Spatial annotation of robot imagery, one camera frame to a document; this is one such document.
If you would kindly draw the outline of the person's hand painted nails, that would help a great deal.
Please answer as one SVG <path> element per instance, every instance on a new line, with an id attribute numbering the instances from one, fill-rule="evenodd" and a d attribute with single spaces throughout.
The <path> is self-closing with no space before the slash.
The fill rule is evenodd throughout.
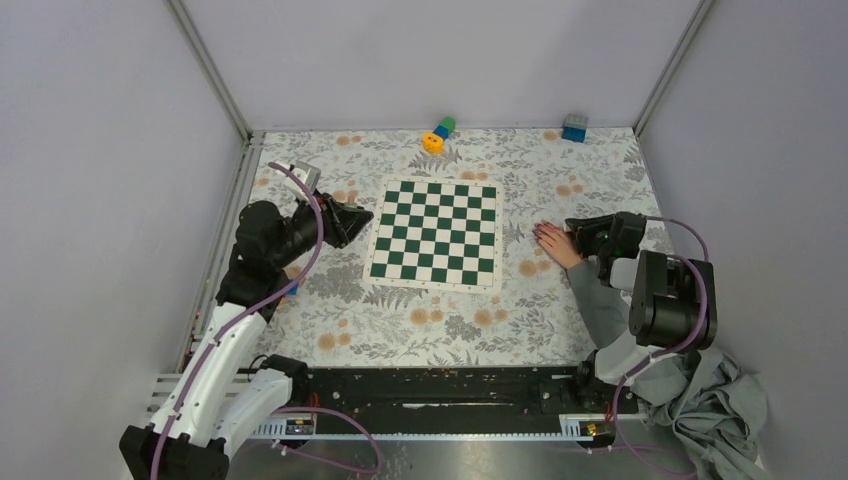
<path id="1" fill-rule="evenodd" d="M 574 268 L 583 262 L 584 258 L 561 227 L 541 222 L 534 226 L 533 235 L 539 246 L 564 269 Z"/>

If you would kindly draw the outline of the grey sleeved forearm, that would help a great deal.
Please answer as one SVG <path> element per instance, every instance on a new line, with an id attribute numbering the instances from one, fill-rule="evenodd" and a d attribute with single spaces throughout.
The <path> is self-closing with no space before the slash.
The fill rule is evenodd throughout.
<path id="1" fill-rule="evenodd" d="M 600 282 L 593 262 L 583 261 L 567 269 L 566 276 L 583 323 L 598 349 L 610 346 L 629 332 L 629 304 L 618 290 Z"/>

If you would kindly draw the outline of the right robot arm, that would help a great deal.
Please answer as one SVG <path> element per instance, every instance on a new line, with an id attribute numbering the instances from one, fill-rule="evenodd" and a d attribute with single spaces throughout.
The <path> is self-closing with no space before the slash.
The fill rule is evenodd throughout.
<path id="1" fill-rule="evenodd" d="M 571 399 L 597 412 L 617 386 L 630 387 L 658 363 L 710 347 L 717 333 L 714 269 L 700 260 L 645 250 L 648 215 L 618 212 L 565 220 L 583 257 L 597 261 L 601 285 L 631 295 L 628 329 L 580 363 Z"/>

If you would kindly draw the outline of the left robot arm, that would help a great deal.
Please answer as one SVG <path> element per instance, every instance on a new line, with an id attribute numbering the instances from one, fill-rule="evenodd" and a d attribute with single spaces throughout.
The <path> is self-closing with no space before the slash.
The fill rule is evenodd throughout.
<path id="1" fill-rule="evenodd" d="M 231 457 L 274 410 L 307 404 L 306 364 L 279 355 L 265 361 L 234 400 L 225 395 L 239 362 L 300 281 L 287 276 L 287 267 L 305 253 L 315 262 L 323 245 L 349 245 L 373 217 L 321 193 L 298 201 L 289 217 L 268 201 L 242 209 L 200 348 L 148 425 L 130 426 L 120 439 L 133 478 L 223 479 Z"/>

